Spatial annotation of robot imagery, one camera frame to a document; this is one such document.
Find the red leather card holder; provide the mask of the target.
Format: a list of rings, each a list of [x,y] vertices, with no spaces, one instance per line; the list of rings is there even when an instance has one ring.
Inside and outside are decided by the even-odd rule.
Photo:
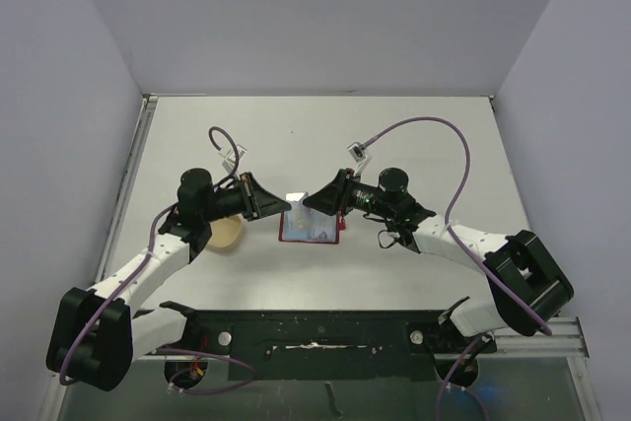
[[[296,203],[281,216],[278,240],[283,243],[337,245],[345,229],[343,219]]]

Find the silver VIP card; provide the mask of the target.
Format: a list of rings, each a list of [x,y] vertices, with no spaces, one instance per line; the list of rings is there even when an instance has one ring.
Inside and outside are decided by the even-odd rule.
[[[336,216],[314,215],[310,230],[310,240],[317,243],[335,244],[339,238],[339,224]]]
[[[294,209],[283,215],[282,239],[305,241],[310,237],[312,220],[309,211]]]
[[[291,204],[294,204],[303,202],[308,196],[309,194],[306,191],[296,191],[287,193],[285,199]]]

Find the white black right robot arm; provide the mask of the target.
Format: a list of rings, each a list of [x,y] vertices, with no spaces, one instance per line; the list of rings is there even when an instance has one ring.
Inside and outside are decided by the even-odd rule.
[[[490,298],[465,297],[445,311],[439,337],[446,348],[462,350],[474,335],[503,328],[523,336],[550,334],[548,321],[575,291],[541,239],[527,230],[505,236],[457,224],[423,207],[409,193],[408,183],[407,173],[398,168],[382,171],[377,185],[364,184],[353,171],[341,169],[304,204],[330,216],[360,211],[384,223],[396,244],[486,277]]]

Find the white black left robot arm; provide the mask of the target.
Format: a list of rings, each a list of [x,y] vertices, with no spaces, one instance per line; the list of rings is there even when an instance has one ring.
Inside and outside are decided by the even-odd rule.
[[[148,352],[167,344],[180,353],[192,351],[201,337],[198,324],[171,308],[140,316],[142,305],[206,248],[212,223],[233,216],[251,222],[290,208],[250,173],[218,189],[208,171],[184,172],[176,202],[154,218],[147,246],[107,279],[88,289],[72,288],[62,297],[47,368],[64,386],[85,383],[110,391]]]

